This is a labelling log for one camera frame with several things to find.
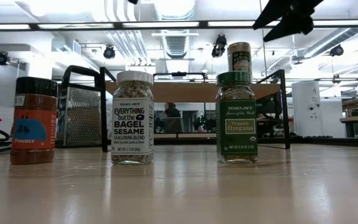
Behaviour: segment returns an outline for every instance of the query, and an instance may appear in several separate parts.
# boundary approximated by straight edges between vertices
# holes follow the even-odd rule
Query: everything but the bagel seasoning jar
[[[223,163],[258,159],[255,94],[249,72],[218,75],[216,96],[217,152]]]
[[[146,72],[117,74],[112,96],[111,161],[146,165],[154,156],[153,76]]]

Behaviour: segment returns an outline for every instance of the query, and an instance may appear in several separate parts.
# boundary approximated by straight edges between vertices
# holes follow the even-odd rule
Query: jar label
[[[250,53],[246,51],[232,53],[232,70],[251,73]]]
[[[13,149],[53,149],[56,111],[15,110]]]
[[[111,130],[111,154],[150,154],[154,145],[154,102],[148,98],[113,99]]]
[[[220,100],[216,105],[219,154],[257,154],[255,100]]]

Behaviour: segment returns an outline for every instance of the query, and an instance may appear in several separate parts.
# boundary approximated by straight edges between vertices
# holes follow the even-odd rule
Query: green lid
[[[216,77],[218,85],[233,82],[249,82],[252,83],[252,75],[249,72],[225,72]]]

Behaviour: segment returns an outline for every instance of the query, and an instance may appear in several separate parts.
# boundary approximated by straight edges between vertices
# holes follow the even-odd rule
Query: green label
[[[232,53],[232,70],[251,72],[249,52],[233,52]]]
[[[216,117],[218,153],[258,153],[255,100],[221,100]]]

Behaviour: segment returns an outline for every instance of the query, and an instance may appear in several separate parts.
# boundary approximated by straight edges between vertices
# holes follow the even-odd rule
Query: spice jar
[[[217,76],[216,142],[223,162],[256,162],[258,159],[255,95],[248,72]]]
[[[237,42],[227,48],[229,71],[252,73],[251,46],[247,42]]]
[[[153,76],[146,72],[117,74],[112,95],[111,161],[146,165],[154,156]]]
[[[55,150],[57,82],[16,80],[11,164],[52,162]]]

